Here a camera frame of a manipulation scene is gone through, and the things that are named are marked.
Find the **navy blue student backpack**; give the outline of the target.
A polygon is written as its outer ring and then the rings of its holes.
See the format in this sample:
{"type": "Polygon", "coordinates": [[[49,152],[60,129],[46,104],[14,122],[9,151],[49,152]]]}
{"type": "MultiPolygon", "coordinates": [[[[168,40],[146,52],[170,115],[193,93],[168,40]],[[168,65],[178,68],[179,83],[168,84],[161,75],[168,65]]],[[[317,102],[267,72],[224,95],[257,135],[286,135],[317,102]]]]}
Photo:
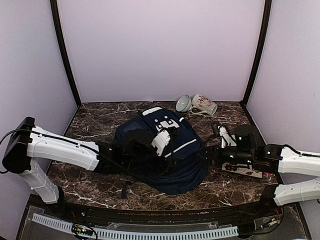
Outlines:
{"type": "Polygon", "coordinates": [[[114,161],[117,162],[117,131],[144,129],[156,135],[162,130],[176,127],[179,135],[176,139],[171,136],[170,143],[165,147],[158,167],[124,167],[150,187],[167,195],[184,194],[199,185],[205,178],[209,164],[201,156],[204,143],[191,124],[175,112],[153,107],[140,115],[120,125],[114,135],[116,145],[114,161]]]}

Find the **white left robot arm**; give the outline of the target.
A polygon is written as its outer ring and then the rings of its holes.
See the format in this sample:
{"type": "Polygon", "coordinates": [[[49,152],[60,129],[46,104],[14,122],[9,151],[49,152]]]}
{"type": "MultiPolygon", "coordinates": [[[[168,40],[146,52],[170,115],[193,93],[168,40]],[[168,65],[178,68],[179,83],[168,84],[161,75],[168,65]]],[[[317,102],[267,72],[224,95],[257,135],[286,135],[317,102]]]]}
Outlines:
{"type": "Polygon", "coordinates": [[[104,175],[126,173],[144,182],[146,178],[138,173],[140,170],[150,168],[152,179],[168,172],[172,161],[166,161],[165,148],[174,144],[180,130],[173,120],[159,122],[155,127],[155,132],[130,129],[124,139],[109,144],[61,136],[35,125],[33,117],[26,117],[15,130],[4,135],[9,140],[2,158],[2,174],[21,176],[58,217],[67,218],[71,208],[64,202],[62,188],[49,179],[37,159],[67,163],[104,175]]]}

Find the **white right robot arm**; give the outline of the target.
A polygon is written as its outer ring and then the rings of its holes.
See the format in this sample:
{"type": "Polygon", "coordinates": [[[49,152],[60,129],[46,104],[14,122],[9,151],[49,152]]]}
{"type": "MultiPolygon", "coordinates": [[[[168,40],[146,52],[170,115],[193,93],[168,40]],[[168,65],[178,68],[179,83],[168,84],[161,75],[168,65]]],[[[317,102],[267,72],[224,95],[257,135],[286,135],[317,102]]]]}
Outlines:
{"type": "Polygon", "coordinates": [[[314,179],[293,184],[274,184],[264,188],[255,213],[266,217],[275,206],[320,199],[320,155],[299,151],[288,144],[264,144],[257,127],[243,124],[230,133],[218,121],[211,125],[219,146],[207,147],[207,158],[226,171],[248,171],[261,175],[301,174],[314,179]]]}

